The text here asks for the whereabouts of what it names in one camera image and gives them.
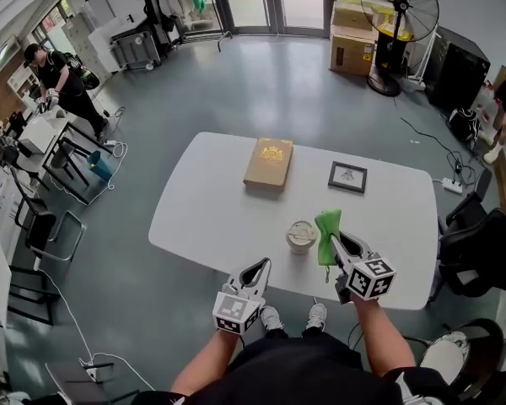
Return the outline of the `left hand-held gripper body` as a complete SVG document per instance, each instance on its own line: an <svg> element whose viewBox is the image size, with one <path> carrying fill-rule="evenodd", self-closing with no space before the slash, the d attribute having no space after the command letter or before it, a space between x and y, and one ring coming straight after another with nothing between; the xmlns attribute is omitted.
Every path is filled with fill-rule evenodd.
<svg viewBox="0 0 506 405"><path fill-rule="evenodd" d="M225 283L218 292L213 307L213 321L217 329L244 334L260 317L265 299L250 298L245 288Z"/></svg>

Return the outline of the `green cloth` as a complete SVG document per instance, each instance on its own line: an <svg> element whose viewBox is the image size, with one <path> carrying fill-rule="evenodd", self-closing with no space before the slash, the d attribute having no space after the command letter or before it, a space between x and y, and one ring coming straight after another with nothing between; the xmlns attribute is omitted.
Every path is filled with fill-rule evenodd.
<svg viewBox="0 0 506 405"><path fill-rule="evenodd" d="M331 237L339 236L339 224L341 209L324 210L315 217L315 224L319 230L319 243L317 248L317 260L325 269L325 282L329 282L330 269L336 266L334 256L331 254Z"/></svg>

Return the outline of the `paper cup with lid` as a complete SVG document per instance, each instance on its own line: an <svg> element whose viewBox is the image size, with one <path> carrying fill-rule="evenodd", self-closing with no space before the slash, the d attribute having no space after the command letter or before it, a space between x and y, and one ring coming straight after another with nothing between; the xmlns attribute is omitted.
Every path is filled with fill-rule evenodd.
<svg viewBox="0 0 506 405"><path fill-rule="evenodd" d="M290 251L297 255L306 254L313 247L317 238L317 228L304 219L294 222L285 235Z"/></svg>

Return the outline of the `person's right forearm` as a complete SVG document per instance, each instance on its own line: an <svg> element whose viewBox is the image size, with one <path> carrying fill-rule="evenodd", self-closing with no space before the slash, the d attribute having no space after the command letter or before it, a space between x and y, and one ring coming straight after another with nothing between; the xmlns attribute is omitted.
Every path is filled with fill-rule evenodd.
<svg viewBox="0 0 506 405"><path fill-rule="evenodd" d="M371 370L384 376L392 370L415 367L410 346L378 301L356 296L351 300L356 307Z"/></svg>

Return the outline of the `person's left white shoe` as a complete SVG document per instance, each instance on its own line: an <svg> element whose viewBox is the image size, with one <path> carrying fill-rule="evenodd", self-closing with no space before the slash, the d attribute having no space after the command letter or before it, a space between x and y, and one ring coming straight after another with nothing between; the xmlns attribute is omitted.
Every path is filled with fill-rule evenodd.
<svg viewBox="0 0 506 405"><path fill-rule="evenodd" d="M283 324L277 310L272 306L265 306L261 311L261 322L267 332L282 330Z"/></svg>

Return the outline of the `person's right white shoe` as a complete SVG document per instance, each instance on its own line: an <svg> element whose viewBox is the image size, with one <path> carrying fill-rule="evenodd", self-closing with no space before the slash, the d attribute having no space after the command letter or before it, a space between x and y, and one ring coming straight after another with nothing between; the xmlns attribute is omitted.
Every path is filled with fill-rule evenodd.
<svg viewBox="0 0 506 405"><path fill-rule="evenodd" d="M315 328L324 331L326 326L327 309L322 303L315 303L309 313L308 321L306 323L306 330Z"/></svg>

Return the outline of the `person's black clothing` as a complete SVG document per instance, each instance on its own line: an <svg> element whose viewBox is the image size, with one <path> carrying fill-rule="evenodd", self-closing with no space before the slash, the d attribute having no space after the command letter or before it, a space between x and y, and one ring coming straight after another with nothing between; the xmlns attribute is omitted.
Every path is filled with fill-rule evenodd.
<svg viewBox="0 0 506 405"><path fill-rule="evenodd" d="M187 396L145 391L131 405L460 405L436 370L363 369L361 356L327 333L247 345L225 375Z"/></svg>

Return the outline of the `dark grey stool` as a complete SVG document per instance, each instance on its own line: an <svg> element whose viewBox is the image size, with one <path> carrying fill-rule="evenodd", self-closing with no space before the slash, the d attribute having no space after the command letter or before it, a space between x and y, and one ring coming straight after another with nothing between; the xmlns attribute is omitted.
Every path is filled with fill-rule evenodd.
<svg viewBox="0 0 506 405"><path fill-rule="evenodd" d="M72 405L116 405L133 399L140 391L132 390L119 396L110 396L104 384L106 379L98 377L98 370L113 368L114 363L82 364L79 362L46 363L48 375L59 392Z"/></svg>

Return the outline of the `teal waste bin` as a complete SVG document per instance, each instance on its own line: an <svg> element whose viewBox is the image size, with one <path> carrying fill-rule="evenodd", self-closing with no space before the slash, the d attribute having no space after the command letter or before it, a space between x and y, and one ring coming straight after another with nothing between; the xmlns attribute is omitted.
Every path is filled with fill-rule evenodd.
<svg viewBox="0 0 506 405"><path fill-rule="evenodd" d="M109 182L114 174L113 169L101 156L100 151L94 151L89 155L87 158L87 166L90 171L105 182Z"/></svg>

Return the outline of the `large cardboard box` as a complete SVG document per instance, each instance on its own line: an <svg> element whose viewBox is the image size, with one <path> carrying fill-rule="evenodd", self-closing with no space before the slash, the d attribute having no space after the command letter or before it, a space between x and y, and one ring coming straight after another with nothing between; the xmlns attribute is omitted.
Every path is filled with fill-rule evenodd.
<svg viewBox="0 0 506 405"><path fill-rule="evenodd" d="M377 38L376 31L333 25L329 69L332 72L367 77Z"/></svg>

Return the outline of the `black bin yellow lid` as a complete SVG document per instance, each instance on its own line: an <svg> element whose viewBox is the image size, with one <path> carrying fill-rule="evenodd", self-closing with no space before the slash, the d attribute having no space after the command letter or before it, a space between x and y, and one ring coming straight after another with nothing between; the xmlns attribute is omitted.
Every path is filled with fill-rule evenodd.
<svg viewBox="0 0 506 405"><path fill-rule="evenodd" d="M407 42L412 34L404 29L398 30L397 39L394 39L394 27L384 24L379 29L374 64L377 68L400 73L404 60Z"/></svg>

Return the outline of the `black stool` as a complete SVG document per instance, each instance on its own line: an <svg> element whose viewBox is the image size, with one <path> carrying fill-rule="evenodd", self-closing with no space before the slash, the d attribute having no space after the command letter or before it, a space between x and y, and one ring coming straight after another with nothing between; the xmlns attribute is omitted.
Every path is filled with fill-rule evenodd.
<svg viewBox="0 0 506 405"><path fill-rule="evenodd" d="M73 160L74 154L80 155L85 159L89 157L89 151L86 148L81 147L69 138L61 138L57 142L56 149L51 154L51 168L53 170L63 170L73 180L74 177L69 170L69 168L72 168L84 185L89 186L88 180Z"/></svg>

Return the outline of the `small cardboard box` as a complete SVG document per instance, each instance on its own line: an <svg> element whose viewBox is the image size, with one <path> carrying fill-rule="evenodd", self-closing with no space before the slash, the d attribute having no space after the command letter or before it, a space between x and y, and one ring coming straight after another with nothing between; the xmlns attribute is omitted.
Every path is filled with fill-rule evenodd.
<svg viewBox="0 0 506 405"><path fill-rule="evenodd" d="M374 29L360 5L334 2L331 14L331 33L355 38L376 40Z"/></svg>

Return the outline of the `black standing fan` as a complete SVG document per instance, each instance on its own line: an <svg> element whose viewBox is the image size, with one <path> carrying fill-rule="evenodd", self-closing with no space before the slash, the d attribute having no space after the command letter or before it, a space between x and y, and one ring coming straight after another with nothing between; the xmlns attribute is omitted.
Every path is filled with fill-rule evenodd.
<svg viewBox="0 0 506 405"><path fill-rule="evenodd" d="M394 39L397 39L398 30L404 29L412 34L406 45L429 39L439 22L438 0L360 0L363 13L378 31L384 24L394 27ZM404 60L400 73L373 66L367 78L369 87L375 92L396 97L401 93L400 82L396 79L404 72Z"/></svg>

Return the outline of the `black picture frame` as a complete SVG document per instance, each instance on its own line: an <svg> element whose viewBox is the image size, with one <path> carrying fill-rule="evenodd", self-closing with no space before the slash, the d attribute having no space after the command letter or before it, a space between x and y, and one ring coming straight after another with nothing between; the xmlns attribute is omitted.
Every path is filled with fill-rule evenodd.
<svg viewBox="0 0 506 405"><path fill-rule="evenodd" d="M359 194L365 193L368 171L355 165L333 161L327 185Z"/></svg>

